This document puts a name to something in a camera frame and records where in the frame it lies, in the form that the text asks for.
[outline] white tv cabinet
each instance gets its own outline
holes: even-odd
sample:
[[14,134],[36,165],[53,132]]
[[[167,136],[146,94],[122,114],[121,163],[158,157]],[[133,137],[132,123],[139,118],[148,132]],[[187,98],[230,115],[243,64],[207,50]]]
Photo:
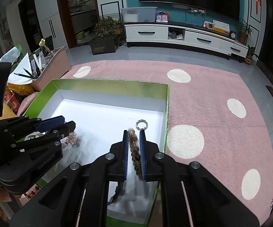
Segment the white tv cabinet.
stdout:
[[[232,54],[239,56],[241,62],[247,56],[248,48],[237,40],[210,32],[200,26],[184,24],[186,26],[160,23],[128,23],[125,24],[127,46],[131,43],[166,43],[186,45],[206,50],[216,51],[227,56],[230,59]],[[168,30],[179,28],[182,31],[183,39],[168,39]]]

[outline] silver bolt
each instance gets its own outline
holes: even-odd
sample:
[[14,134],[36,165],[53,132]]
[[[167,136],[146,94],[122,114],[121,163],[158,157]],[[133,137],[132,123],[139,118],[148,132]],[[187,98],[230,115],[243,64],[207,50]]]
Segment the silver bolt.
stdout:
[[79,163],[72,163],[70,165],[70,169],[73,171],[77,170],[78,168],[79,168]]
[[108,153],[105,155],[105,158],[108,159],[108,160],[111,160],[114,158],[114,154],[111,154],[111,153]]
[[165,155],[164,155],[163,153],[161,153],[161,152],[158,152],[158,153],[155,154],[155,157],[156,157],[157,159],[162,159],[162,158],[165,157]]
[[198,169],[198,168],[200,168],[201,165],[200,165],[198,162],[193,161],[193,162],[190,163],[190,166],[191,166],[193,169]]

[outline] pen holder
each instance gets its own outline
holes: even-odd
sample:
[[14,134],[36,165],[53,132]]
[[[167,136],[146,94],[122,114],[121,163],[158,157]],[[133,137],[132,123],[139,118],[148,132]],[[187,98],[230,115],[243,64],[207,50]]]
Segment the pen holder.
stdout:
[[49,58],[50,62],[42,74],[30,84],[36,91],[41,91],[51,79],[59,79],[66,72],[71,70],[65,47],[57,48],[53,50],[53,52],[54,56],[48,55],[45,57],[45,59]]

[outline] drawer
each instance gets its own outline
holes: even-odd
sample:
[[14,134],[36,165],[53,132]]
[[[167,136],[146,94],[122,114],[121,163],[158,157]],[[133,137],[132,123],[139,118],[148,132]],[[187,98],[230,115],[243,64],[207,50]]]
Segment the drawer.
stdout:
[[127,39],[168,39],[167,26],[126,26]]
[[222,39],[220,38],[187,30],[184,40],[190,44],[200,45],[201,48],[215,48],[219,50],[222,45]]
[[238,44],[228,42],[226,40],[223,40],[221,50],[226,51],[231,54],[236,54],[236,55],[242,56],[244,58],[246,58],[247,53],[248,53],[247,48],[240,46]]

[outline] black handle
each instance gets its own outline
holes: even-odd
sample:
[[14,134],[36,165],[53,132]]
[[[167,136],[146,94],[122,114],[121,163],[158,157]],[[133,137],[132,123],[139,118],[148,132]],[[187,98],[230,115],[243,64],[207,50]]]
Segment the black handle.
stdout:
[[139,31],[139,34],[155,34],[154,31]]
[[204,42],[207,42],[207,43],[211,43],[212,42],[212,41],[209,41],[209,40],[206,40],[206,39],[201,39],[201,38],[197,38],[197,40],[204,41]]
[[237,50],[237,49],[235,49],[235,48],[232,48],[232,47],[230,47],[232,50],[235,50],[235,51],[238,51],[238,52],[240,52],[240,50]]

